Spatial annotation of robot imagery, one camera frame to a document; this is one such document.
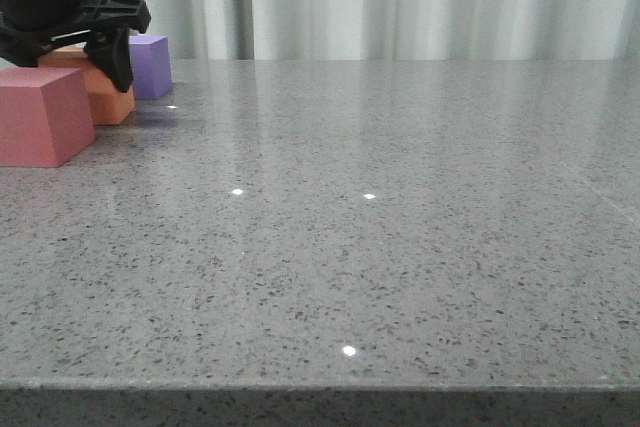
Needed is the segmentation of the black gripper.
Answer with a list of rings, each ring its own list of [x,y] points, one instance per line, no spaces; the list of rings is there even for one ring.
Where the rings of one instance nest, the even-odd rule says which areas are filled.
[[[35,67],[58,48],[84,43],[84,52],[114,87],[133,83],[129,31],[147,31],[144,0],[1,0],[1,57]]]

